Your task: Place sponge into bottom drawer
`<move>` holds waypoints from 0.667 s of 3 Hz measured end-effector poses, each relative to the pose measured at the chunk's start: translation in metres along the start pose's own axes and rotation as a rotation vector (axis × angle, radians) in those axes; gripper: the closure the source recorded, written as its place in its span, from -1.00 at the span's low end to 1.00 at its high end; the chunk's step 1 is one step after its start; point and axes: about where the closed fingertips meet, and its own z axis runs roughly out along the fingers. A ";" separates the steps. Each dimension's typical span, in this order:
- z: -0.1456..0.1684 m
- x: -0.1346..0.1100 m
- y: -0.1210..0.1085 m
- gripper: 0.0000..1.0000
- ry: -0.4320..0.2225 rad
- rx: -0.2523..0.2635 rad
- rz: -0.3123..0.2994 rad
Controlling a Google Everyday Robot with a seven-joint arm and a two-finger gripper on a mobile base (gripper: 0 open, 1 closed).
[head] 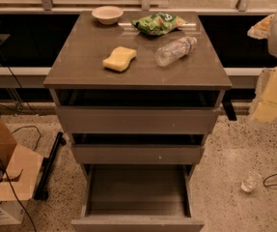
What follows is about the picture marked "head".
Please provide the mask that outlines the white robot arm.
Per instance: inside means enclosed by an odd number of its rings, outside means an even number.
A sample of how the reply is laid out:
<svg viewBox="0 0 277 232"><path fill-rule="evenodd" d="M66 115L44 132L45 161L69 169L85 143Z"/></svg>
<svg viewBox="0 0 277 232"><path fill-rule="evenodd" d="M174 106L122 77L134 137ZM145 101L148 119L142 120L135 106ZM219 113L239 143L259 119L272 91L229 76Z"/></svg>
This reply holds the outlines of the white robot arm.
<svg viewBox="0 0 277 232"><path fill-rule="evenodd" d="M257 40L267 39L268 53L277 58L277 12L257 22L247 35ZM260 84L263 88L256 88L249 119L253 123L270 124L277 118L277 66L262 72L257 85Z"/></svg>

